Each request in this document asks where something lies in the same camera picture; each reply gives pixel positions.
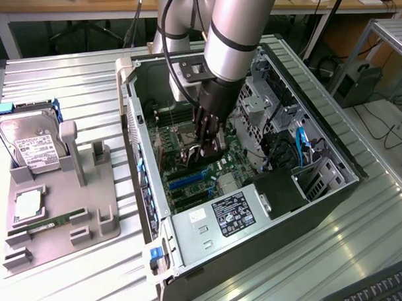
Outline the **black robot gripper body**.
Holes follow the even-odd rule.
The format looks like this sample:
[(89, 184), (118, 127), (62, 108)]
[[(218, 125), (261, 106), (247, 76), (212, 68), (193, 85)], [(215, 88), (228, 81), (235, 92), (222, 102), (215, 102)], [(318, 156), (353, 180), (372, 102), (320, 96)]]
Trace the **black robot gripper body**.
[(198, 94), (199, 108), (195, 113), (197, 121), (205, 116), (214, 116), (219, 122), (224, 122), (233, 111), (245, 78), (238, 81), (209, 79), (201, 83)]

